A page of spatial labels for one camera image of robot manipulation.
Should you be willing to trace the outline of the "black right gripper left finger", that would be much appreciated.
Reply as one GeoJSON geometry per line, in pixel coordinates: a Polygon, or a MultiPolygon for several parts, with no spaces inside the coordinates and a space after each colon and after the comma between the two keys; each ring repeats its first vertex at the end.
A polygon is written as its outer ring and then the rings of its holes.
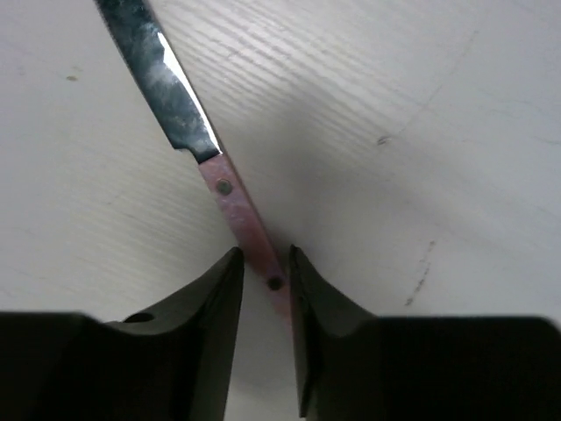
{"type": "Polygon", "coordinates": [[[233,247],[187,286],[104,324],[116,365],[103,419],[224,419],[244,273],[233,247]]]}

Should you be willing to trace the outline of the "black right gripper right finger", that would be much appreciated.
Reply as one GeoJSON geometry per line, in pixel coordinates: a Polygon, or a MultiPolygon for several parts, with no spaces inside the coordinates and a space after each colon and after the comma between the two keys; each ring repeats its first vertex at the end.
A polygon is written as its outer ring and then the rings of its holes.
{"type": "Polygon", "coordinates": [[[288,257],[299,417],[380,420],[374,316],[325,281],[303,250],[288,257]]]}

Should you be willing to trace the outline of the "pink handled knife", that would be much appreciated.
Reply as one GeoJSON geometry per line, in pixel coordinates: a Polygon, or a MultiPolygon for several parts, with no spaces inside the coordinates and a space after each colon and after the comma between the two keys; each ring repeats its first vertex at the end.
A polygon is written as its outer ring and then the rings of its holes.
{"type": "Polygon", "coordinates": [[[170,145],[192,154],[247,264],[290,324],[286,270],[152,7],[147,1],[98,1],[96,8],[170,145]]]}

